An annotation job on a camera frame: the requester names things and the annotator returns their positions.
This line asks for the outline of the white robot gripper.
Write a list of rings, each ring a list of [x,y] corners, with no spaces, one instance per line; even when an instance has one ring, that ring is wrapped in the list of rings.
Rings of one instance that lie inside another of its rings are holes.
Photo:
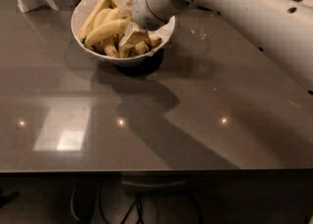
[[[119,46],[130,47],[140,43],[148,37],[148,30],[158,30],[173,16],[192,8],[193,3],[186,0],[126,0],[118,12],[124,17],[132,15],[134,22],[126,27]]]

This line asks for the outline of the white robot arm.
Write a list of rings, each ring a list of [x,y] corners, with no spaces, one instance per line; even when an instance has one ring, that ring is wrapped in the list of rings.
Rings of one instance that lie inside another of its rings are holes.
[[[292,0],[133,0],[136,24],[157,30],[196,7],[216,12],[307,92],[313,90],[313,10]]]

